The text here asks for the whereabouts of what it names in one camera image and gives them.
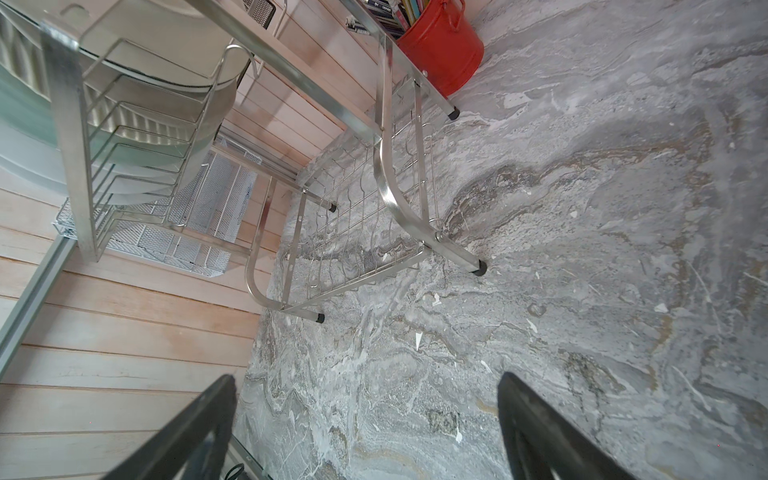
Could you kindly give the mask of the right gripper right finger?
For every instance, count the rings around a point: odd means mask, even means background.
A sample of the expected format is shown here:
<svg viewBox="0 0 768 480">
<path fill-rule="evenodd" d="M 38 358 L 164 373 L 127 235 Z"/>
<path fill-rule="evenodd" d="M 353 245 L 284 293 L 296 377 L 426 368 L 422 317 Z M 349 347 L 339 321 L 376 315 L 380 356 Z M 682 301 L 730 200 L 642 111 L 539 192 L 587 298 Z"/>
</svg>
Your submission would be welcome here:
<svg viewBox="0 0 768 480">
<path fill-rule="evenodd" d="M 631 479 L 520 377 L 502 375 L 498 419 L 515 479 Z"/>
</svg>

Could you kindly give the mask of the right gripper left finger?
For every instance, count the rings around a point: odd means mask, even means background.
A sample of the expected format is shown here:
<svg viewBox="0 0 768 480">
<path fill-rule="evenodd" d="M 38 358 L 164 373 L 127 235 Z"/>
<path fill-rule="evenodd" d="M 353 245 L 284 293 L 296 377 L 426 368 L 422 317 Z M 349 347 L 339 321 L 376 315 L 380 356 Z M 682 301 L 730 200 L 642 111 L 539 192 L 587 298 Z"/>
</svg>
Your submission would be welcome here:
<svg viewBox="0 0 768 480">
<path fill-rule="evenodd" d="M 236 381 L 224 374 L 147 440 L 107 479 L 217 479 L 232 435 Z"/>
</svg>

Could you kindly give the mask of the silver metal dish rack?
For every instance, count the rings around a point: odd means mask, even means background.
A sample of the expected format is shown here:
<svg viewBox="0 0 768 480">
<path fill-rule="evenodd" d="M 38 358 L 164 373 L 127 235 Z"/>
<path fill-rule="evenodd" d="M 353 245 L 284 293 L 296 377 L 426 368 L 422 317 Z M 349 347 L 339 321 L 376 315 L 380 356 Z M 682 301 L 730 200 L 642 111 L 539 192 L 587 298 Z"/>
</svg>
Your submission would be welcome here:
<svg viewBox="0 0 768 480">
<path fill-rule="evenodd" d="M 232 2 L 195 1 L 192 7 L 231 35 L 235 44 L 249 54 L 249 59 L 260 59 L 273 66 L 344 122 L 371 157 L 369 162 L 355 161 L 351 170 L 333 177 L 331 187 L 317 194 L 308 183 L 298 182 L 231 146 L 216 149 L 234 163 L 266 177 L 261 222 L 268 219 L 278 185 L 297 192 L 301 206 L 313 204 L 325 216 L 310 237 L 295 232 L 291 239 L 290 258 L 305 259 L 318 268 L 300 303 L 290 300 L 292 268 L 285 271 L 280 299 L 268 297 L 257 286 L 254 269 L 262 246 L 260 236 L 255 236 L 246 247 L 222 243 L 222 248 L 244 260 L 248 291 L 260 306 L 323 322 L 325 317 L 318 310 L 323 300 L 394 276 L 430 254 L 440 255 L 474 275 L 485 274 L 486 263 L 446 236 L 429 214 L 422 100 L 431 98 L 450 119 L 458 118 L 460 112 L 429 82 L 427 72 L 420 71 L 400 50 L 398 39 L 377 24 L 362 1 L 349 1 L 346 9 L 380 46 L 373 117 L 363 115 L 345 101 L 337 89 L 278 40 L 269 37 L 256 21 L 238 12 Z M 99 129 L 89 120 L 103 97 L 88 98 L 86 82 L 102 66 L 114 70 L 118 78 L 129 78 L 141 86 L 150 81 L 104 66 L 104 56 L 84 69 L 80 37 L 74 28 L 63 25 L 58 15 L 45 19 L 40 30 L 68 192 L 54 225 L 61 235 L 77 241 L 87 259 L 96 261 L 102 254 L 97 251 L 92 218 L 92 163 L 99 147 L 110 140 L 117 141 L 117 131 L 110 130 L 105 141 L 97 141 Z"/>
</svg>

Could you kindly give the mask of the grey green large plate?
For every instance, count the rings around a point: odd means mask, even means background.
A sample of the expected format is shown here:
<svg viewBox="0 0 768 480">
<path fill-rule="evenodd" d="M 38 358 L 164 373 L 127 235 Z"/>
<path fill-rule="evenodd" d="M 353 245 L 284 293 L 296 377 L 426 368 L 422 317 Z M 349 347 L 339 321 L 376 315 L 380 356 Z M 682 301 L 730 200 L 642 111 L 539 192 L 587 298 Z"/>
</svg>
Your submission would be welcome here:
<svg viewBox="0 0 768 480">
<path fill-rule="evenodd" d="M 192 92 L 213 78 L 237 79 L 249 62 L 231 35 L 185 1 L 3 1 L 1 67 L 43 97 L 40 27 L 54 15 L 80 37 L 84 69 L 104 56 L 104 66 Z"/>
</svg>

